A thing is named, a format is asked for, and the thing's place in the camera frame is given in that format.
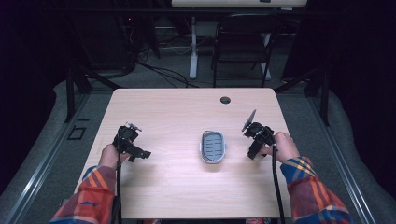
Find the person's left hand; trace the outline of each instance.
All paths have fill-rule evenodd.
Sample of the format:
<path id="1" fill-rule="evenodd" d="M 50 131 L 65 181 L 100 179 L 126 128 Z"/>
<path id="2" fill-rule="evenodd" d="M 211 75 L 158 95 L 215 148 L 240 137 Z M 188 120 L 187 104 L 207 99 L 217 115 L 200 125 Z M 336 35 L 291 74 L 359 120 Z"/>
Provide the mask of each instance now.
<path id="1" fill-rule="evenodd" d="M 121 153 L 121 162 L 126 161 L 131 155 L 129 153 Z M 114 170 L 117 169 L 117 161 L 119 160 L 119 152 L 112 144 L 108 144 L 102 150 L 102 156 L 99 160 L 99 165 L 108 166 Z"/>

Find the human arm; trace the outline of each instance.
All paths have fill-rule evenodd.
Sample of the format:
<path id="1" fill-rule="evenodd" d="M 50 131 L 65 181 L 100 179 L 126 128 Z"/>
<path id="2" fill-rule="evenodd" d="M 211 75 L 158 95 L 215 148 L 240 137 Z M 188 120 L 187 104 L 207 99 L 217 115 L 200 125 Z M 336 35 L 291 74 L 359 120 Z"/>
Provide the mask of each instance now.
<path id="1" fill-rule="evenodd" d="M 341 200 L 320 181 L 307 157 L 301 157 L 287 133 L 275 135 L 276 159 L 286 178 L 291 215 L 295 223 L 350 223 L 351 217 Z M 262 154 L 272 154 L 263 147 Z"/>
<path id="2" fill-rule="evenodd" d="M 120 155 L 121 161 L 130 157 Z M 116 184 L 118 152 L 113 145 L 102 150 L 97 166 L 89 168 L 74 194 L 49 223 L 110 223 Z"/>

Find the white desk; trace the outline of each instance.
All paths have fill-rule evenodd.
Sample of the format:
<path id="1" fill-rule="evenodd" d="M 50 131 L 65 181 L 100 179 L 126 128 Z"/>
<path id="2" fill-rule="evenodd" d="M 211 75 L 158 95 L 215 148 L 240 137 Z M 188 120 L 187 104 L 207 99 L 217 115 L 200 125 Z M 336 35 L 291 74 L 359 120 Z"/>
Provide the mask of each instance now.
<path id="1" fill-rule="evenodd" d="M 307 0 L 271 0 L 270 3 L 260 2 L 260 0 L 172 0 L 173 7 L 305 7 Z M 196 20 L 191 19 L 191 66 L 190 78 L 197 78 L 198 49 L 196 41 Z"/>
<path id="2" fill-rule="evenodd" d="M 227 105 L 220 98 L 228 96 Z M 124 218 L 279 217 L 271 157 L 248 158 L 253 142 L 241 132 L 253 109 L 254 121 L 287 132 L 271 89 L 151 89 L 114 91 L 84 171 L 99 162 L 126 121 L 142 129 L 134 143 L 148 159 L 122 165 Z M 224 134 L 226 154 L 218 164 L 202 161 L 204 131 Z M 279 168 L 285 216 L 290 197 Z"/>

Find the forearm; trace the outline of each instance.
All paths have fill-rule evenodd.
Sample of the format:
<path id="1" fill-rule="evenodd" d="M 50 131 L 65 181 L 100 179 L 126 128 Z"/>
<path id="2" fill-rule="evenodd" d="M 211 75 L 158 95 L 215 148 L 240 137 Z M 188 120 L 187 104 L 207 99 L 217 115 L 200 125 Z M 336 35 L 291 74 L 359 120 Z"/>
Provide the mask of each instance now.
<path id="1" fill-rule="evenodd" d="M 341 200 L 318 179 L 308 158 L 288 160 L 281 166 L 288 182 L 295 223 L 349 223 L 350 215 Z"/>
<path id="2" fill-rule="evenodd" d="M 109 223 L 114 198 L 116 172 L 106 166 L 90 168 L 78 192 L 64 204 L 50 223 L 66 220 L 74 223 Z"/>

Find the human hand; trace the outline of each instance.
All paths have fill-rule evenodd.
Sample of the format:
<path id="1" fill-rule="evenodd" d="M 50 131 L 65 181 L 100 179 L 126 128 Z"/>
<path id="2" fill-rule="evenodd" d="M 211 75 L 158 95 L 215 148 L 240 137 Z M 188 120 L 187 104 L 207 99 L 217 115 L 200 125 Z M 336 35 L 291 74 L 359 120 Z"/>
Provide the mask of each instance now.
<path id="1" fill-rule="evenodd" d="M 126 161 L 131 155 L 129 153 L 121 153 L 120 158 L 121 162 Z M 117 169 L 117 161 L 119 160 L 119 152 L 112 144 L 108 144 L 102 150 L 102 156 L 99 160 L 99 165 L 108 166 L 113 168 L 114 170 Z"/>
<path id="2" fill-rule="evenodd" d="M 288 133 L 276 133 L 275 134 L 275 142 L 276 142 L 276 159 L 282 163 L 285 161 L 296 158 L 300 156 L 300 153 L 297 149 L 297 146 L 294 144 L 293 139 L 290 137 Z M 262 147 L 260 149 L 261 154 L 269 154 L 272 155 L 273 147 Z"/>

